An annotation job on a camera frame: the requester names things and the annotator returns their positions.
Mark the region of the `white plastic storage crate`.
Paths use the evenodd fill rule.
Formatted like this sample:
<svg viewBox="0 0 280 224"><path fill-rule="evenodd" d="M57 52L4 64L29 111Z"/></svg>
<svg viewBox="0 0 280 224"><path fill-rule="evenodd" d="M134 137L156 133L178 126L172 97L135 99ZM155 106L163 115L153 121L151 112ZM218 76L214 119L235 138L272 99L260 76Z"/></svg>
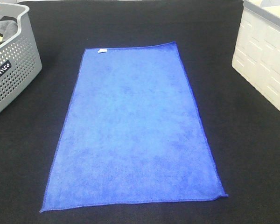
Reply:
<svg viewBox="0 0 280 224"><path fill-rule="evenodd" d="M280 0L245 0L232 67L280 111Z"/></svg>

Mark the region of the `grey perforated laundry basket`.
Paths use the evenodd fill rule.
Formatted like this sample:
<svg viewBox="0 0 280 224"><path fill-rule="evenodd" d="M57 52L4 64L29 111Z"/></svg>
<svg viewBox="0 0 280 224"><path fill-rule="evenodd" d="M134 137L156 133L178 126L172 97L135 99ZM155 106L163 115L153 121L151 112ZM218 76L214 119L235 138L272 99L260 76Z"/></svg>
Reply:
<svg viewBox="0 0 280 224"><path fill-rule="evenodd" d="M17 33L0 45L0 112L42 69L28 12L25 5L0 2L0 16L10 17L18 25Z"/></svg>

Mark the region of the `blue microfiber towel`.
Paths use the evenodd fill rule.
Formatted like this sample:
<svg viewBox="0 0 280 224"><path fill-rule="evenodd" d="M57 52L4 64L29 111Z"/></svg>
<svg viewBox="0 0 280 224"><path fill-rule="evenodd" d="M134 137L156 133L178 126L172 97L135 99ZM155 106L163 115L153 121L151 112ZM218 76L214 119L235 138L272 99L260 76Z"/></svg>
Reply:
<svg viewBox="0 0 280 224"><path fill-rule="evenodd" d="M41 211L225 196L177 44L86 49Z"/></svg>

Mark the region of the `black table cover cloth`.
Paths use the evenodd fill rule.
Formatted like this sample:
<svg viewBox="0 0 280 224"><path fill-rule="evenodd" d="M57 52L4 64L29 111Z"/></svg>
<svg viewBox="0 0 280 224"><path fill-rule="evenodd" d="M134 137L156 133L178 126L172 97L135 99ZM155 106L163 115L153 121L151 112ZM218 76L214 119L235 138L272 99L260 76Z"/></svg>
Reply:
<svg viewBox="0 0 280 224"><path fill-rule="evenodd" d="M43 68L0 113L0 224L280 224L280 112L231 65L241 1L25 5ZM84 49L172 41L228 196L40 212Z"/></svg>

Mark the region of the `grey towel in basket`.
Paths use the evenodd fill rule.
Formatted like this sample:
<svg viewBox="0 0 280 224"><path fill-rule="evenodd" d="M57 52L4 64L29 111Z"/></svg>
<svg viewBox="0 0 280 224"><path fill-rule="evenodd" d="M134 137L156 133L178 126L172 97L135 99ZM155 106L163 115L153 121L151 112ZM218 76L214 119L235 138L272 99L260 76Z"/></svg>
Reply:
<svg viewBox="0 0 280 224"><path fill-rule="evenodd" d="M15 21L0 21L0 35L3 37L2 42L8 40L18 31L18 25Z"/></svg>

